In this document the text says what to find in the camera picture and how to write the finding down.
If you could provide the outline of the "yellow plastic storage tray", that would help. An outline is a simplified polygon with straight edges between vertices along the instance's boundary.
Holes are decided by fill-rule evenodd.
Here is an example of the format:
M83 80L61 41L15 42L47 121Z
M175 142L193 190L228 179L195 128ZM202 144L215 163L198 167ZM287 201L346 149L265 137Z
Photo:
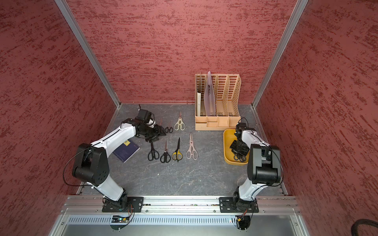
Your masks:
M246 157L245 162L241 162L239 159L234 159L234 153L231 151L231 144L233 141L237 140L237 137L234 135L235 129L226 129L223 132L223 154L224 160L229 165L235 166L244 166L248 164L249 157Z

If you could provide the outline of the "small black scissors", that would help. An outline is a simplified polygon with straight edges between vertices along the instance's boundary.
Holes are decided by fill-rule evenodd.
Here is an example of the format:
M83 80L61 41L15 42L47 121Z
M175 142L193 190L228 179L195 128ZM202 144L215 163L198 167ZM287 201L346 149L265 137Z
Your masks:
M166 133L172 133L173 132L173 126L171 124L171 121L169 121L168 126L164 129Z

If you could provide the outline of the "large black handled scissors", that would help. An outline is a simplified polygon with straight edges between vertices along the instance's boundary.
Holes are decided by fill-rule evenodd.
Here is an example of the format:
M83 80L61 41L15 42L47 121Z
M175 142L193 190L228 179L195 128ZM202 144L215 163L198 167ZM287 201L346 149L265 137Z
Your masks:
M151 143L151 150L148 153L148 160L149 161L154 161L158 160L160 158L160 155L157 150L154 148L154 143Z

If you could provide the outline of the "cream handled kitchen scissors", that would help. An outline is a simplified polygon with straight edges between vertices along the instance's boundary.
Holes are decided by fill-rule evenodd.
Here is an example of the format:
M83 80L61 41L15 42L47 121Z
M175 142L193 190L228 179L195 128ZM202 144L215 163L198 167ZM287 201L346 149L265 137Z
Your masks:
M182 119L182 112L180 112L178 121L174 125L174 130L175 131L185 130L185 128L186 128L186 125L184 124L183 119Z

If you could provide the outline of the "yellow black handled scissors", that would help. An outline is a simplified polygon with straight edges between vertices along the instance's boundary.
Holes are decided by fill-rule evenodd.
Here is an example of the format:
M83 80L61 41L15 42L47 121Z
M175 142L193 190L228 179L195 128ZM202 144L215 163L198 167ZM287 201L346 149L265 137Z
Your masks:
M178 139L178 144L177 144L177 148L176 150L173 152L172 154L172 159L179 162L180 160L182 160L183 158L183 155L181 154L180 152L180 138Z

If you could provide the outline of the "pink handled kitchen scissors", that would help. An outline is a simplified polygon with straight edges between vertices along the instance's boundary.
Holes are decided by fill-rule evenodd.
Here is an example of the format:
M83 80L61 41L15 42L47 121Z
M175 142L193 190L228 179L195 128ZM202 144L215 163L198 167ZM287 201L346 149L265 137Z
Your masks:
M195 146L194 146L194 140L193 140L193 134L192 133L190 133L190 145L189 145L188 151L186 152L186 157L187 157L187 159L191 159L191 158L193 160L198 159L198 152L196 151Z

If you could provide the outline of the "dark grey handled scissors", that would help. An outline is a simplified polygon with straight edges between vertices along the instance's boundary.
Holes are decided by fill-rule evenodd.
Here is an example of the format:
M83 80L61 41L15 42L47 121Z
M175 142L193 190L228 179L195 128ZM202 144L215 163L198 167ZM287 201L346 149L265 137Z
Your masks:
M240 162L242 162L242 163L244 163L244 162L247 161L247 159L246 159L245 156L238 155L238 154L234 155L234 160L235 160L235 161L240 161Z

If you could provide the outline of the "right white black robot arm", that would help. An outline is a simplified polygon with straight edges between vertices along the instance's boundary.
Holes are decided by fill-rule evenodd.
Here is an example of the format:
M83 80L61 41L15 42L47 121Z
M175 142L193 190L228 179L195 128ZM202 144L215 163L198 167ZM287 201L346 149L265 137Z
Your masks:
M233 205L239 211L256 203L256 196L266 187L282 179L280 150L263 141L256 130L245 123L235 128L237 140L230 145L234 159L248 161L247 179L233 194Z

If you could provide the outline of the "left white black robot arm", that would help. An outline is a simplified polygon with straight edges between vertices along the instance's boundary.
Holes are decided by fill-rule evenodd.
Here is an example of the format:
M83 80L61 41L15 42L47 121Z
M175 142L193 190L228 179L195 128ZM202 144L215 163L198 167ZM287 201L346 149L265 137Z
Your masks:
M164 128L152 120L127 119L103 138L78 147L72 176L97 190L109 202L124 208L127 204L127 193L111 177L109 156L133 137L141 137L152 143L165 135Z

